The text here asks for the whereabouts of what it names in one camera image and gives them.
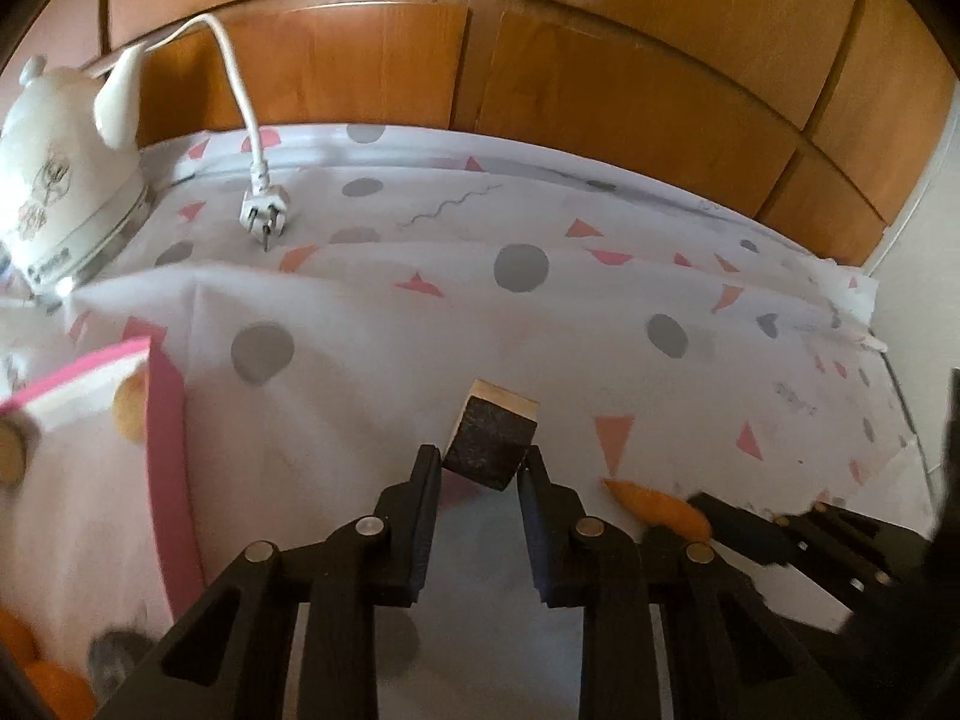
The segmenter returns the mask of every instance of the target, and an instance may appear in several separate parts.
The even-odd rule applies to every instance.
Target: floral pattern on kettle
[[[28,199],[16,214],[16,234],[32,241],[47,223],[46,209],[56,205],[70,191],[70,163],[62,154],[51,152],[34,177]]]

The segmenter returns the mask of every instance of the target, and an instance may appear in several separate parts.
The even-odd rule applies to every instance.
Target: orange object
[[[645,525],[664,525],[689,541],[710,541],[712,538],[709,520],[688,502],[632,482],[603,481],[613,497]]]
[[[97,700],[83,677],[48,661],[34,661],[24,672],[58,720],[90,720]]]
[[[37,659],[34,635],[24,623],[4,608],[0,608],[0,641],[20,668],[26,668]]]

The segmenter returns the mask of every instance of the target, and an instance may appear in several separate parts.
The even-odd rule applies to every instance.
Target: wavy line
[[[472,194],[477,194],[477,196],[483,196],[484,194],[490,194],[494,189],[499,189],[502,186],[503,184],[493,184],[493,186],[487,187],[487,189],[484,189],[483,191],[468,191],[467,194],[465,194],[459,200],[444,200],[440,204],[440,206],[437,208],[437,210],[435,210],[432,214],[417,214],[410,221],[407,221],[406,223],[403,223],[403,224],[398,224],[397,227],[402,230],[405,227],[411,226],[419,218],[437,218],[440,215],[440,211],[442,211],[448,205],[462,205],[467,201],[467,198]]]

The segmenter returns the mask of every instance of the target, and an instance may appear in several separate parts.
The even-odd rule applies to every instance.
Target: brown round object
[[[34,635],[25,623],[4,608],[0,608],[0,641],[20,668],[26,668],[37,659]]]
[[[27,448],[20,431],[9,422],[0,422],[0,487],[19,485],[26,470]]]
[[[110,410],[117,432],[134,443],[143,443],[147,434],[146,370],[141,368],[120,382]]]
[[[48,661],[35,661],[24,673],[58,720],[90,720],[96,712],[97,700],[83,677]]]

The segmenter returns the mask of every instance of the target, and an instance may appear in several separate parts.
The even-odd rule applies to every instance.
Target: pink border
[[[96,368],[147,352],[147,486],[160,576],[174,620],[203,592],[200,549],[190,512],[184,451],[184,377],[158,343],[147,337],[108,346],[81,357],[0,403],[0,415],[69,384]]]

